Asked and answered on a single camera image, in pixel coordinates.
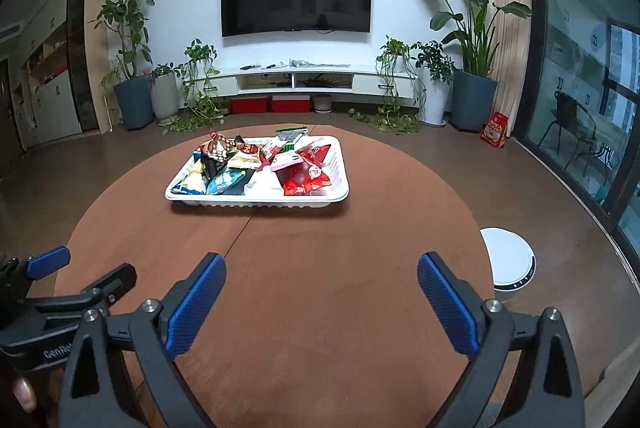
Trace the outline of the person left hand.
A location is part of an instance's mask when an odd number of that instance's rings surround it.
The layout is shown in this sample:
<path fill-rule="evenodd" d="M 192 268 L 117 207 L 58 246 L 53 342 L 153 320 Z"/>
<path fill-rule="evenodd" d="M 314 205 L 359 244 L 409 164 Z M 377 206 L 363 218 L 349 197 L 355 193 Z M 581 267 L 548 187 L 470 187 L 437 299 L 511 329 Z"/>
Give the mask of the person left hand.
<path fill-rule="evenodd" d="M 25 377 L 17 377 L 12 382 L 11 390 L 23 410 L 30 414 L 37 407 L 37 396 L 32 384 Z"/>

